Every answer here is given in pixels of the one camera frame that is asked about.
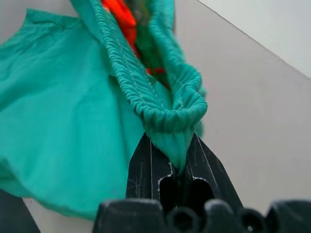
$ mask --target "black object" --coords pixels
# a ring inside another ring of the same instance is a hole
[[[0,233],[40,233],[23,199],[1,189]]]
[[[183,176],[144,135],[126,199],[99,207],[93,233],[311,233],[311,201],[278,201],[266,217],[245,209],[224,166],[195,134]]]

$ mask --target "white wall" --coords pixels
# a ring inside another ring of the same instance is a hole
[[[26,7],[75,14],[69,0],[1,1],[1,41],[19,28]],[[242,202],[264,213],[276,199],[311,199],[311,80],[196,0],[176,0],[176,20],[187,60],[209,91],[204,141]],[[43,233],[91,229],[89,221],[27,205]]]
[[[199,0],[311,78],[310,0]]]

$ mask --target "teal fabric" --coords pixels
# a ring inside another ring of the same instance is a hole
[[[1,189],[93,219],[101,201],[124,198],[144,132],[183,170],[207,104],[170,31],[171,3],[154,2],[150,31],[173,94],[150,82],[98,0],[72,0],[82,19],[27,11],[0,47]]]

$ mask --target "gray wall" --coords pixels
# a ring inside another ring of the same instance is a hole
[[[0,0],[0,42],[25,8],[75,15],[69,0]],[[276,199],[311,199],[311,80],[196,0],[176,0],[176,35],[209,91],[205,143],[242,202],[265,212]],[[86,233],[92,223],[27,201],[45,233]]]

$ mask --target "scratch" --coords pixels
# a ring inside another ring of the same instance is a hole
[[[141,183],[141,181],[142,181],[142,168],[143,168],[143,166],[144,166],[144,163],[140,163],[140,179],[139,179],[139,184]]]
[[[224,173],[224,171],[222,170],[222,168],[221,168],[221,166],[220,166],[220,163],[219,163],[220,161],[219,161],[219,159],[217,159],[217,165],[218,165],[218,167],[219,167],[219,169],[220,169],[220,171],[222,172],[222,173]]]
[[[135,184],[136,185],[136,183],[133,181],[133,180],[131,180],[131,179],[128,179],[130,182],[132,182],[133,184]]]
[[[194,165],[198,166],[197,159],[196,159],[196,149],[194,148]]]
[[[203,147],[202,147],[202,145],[201,145],[200,141],[199,141],[199,145],[200,145],[200,147],[201,147],[201,150],[203,151],[204,156],[206,157],[206,155],[205,155],[205,153],[204,153],[204,149],[203,149]],[[215,185],[216,185],[216,186],[217,186],[217,188],[218,188],[218,184],[217,184],[217,182],[216,182],[216,179],[215,179],[215,176],[214,176],[213,170],[212,170],[212,168],[210,167],[210,164],[209,164],[208,160],[207,160],[206,165],[208,166],[208,170],[210,171],[210,174],[213,176],[213,181],[214,181]]]

